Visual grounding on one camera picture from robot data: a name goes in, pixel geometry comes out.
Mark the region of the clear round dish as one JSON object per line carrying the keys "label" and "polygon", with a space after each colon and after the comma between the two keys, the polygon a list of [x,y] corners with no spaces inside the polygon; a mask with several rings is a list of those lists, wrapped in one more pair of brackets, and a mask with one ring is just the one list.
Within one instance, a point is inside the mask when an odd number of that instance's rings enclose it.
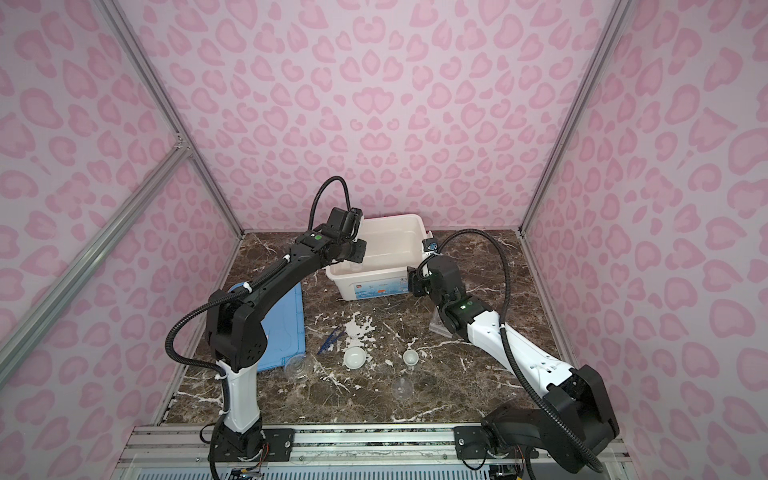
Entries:
{"label": "clear round dish", "polygon": [[414,394],[414,386],[410,379],[406,377],[397,378],[392,384],[393,398],[398,402],[404,402],[410,399]]}

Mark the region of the clear glass beaker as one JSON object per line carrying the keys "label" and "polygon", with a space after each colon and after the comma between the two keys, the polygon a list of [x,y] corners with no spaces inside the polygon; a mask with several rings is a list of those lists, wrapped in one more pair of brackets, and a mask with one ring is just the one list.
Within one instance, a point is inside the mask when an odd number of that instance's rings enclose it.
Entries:
{"label": "clear glass beaker", "polygon": [[301,383],[308,380],[314,371],[314,360],[306,354],[295,355],[286,361],[283,367],[287,380]]}

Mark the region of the clear test tube rack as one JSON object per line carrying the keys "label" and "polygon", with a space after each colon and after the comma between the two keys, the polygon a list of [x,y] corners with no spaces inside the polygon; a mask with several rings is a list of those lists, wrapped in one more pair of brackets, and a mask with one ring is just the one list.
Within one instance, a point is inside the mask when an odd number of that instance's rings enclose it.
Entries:
{"label": "clear test tube rack", "polygon": [[453,336],[453,334],[443,325],[439,319],[432,319],[429,323],[428,329],[430,332],[445,338],[451,338]]}

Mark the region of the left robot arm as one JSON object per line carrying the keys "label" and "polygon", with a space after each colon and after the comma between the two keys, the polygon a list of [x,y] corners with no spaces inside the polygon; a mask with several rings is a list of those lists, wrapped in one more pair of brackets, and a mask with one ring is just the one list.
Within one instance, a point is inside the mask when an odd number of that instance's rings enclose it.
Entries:
{"label": "left robot arm", "polygon": [[363,261],[366,242],[357,234],[363,220],[359,208],[335,208],[326,222],[312,227],[255,279],[229,292],[211,295],[205,339],[224,383],[223,420],[214,435],[251,458],[261,449],[261,413],[257,404],[257,363],[268,338],[262,321],[301,281],[335,262]]}

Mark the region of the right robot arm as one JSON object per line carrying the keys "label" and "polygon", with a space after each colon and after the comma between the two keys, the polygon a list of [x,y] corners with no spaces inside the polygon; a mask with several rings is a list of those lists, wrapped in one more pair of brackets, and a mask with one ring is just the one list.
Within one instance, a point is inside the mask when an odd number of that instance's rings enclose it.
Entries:
{"label": "right robot arm", "polygon": [[457,263],[435,255],[407,270],[408,290],[427,296],[447,330],[498,361],[518,380],[532,409],[505,404],[480,426],[458,427],[455,446],[462,460],[515,454],[524,460],[544,450],[565,471],[604,470],[598,456],[620,428],[601,375],[576,368],[542,350],[502,319],[500,312],[467,292]]}

